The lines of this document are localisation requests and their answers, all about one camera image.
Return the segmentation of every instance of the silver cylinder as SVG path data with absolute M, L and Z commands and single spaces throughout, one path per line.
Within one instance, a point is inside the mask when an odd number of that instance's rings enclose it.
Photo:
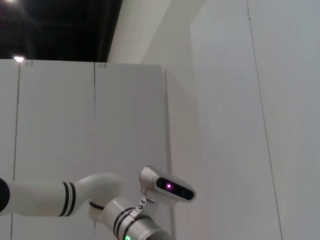
M 131 240 L 172 240 L 167 232 L 149 218 L 135 221 L 125 236 Z
M 101 222 L 118 240 L 172 240 L 150 217 L 133 218 L 130 215 L 133 209 L 126 199 L 116 198 L 105 206 Z

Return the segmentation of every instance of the camera sensor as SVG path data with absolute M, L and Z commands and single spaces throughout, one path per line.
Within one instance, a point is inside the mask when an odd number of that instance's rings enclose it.
M 169 193 L 179 196 L 183 199 L 190 201 L 194 197 L 194 192 L 174 182 L 169 181 L 163 177 L 160 177 L 156 181 L 156 186 Z

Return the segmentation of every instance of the light fixture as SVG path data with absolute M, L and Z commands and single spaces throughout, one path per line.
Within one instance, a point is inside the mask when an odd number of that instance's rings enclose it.
M 24 58 L 23 56 L 15 56 L 14 59 L 15 59 L 17 62 L 21 63 L 25 58 Z

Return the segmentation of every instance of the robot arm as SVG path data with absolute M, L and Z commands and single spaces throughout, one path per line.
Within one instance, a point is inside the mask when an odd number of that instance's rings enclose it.
M 67 217 L 88 199 L 107 205 L 120 195 L 121 188 L 121 179 L 113 173 L 96 173 L 75 183 L 0 179 L 0 216 Z
M 68 217 L 90 199 L 89 217 L 106 225 L 118 240 L 171 240 L 152 217 L 157 202 L 174 206 L 190 203 L 195 190 L 185 181 L 146 166 L 140 173 L 144 197 L 136 207 L 119 197 L 121 179 L 112 173 L 97 173 L 75 183 L 4 181 L 0 178 L 0 216 Z

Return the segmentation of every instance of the black ceiling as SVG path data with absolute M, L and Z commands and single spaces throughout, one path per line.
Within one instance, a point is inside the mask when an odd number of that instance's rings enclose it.
M 0 0 L 0 59 L 106 62 L 122 0 Z

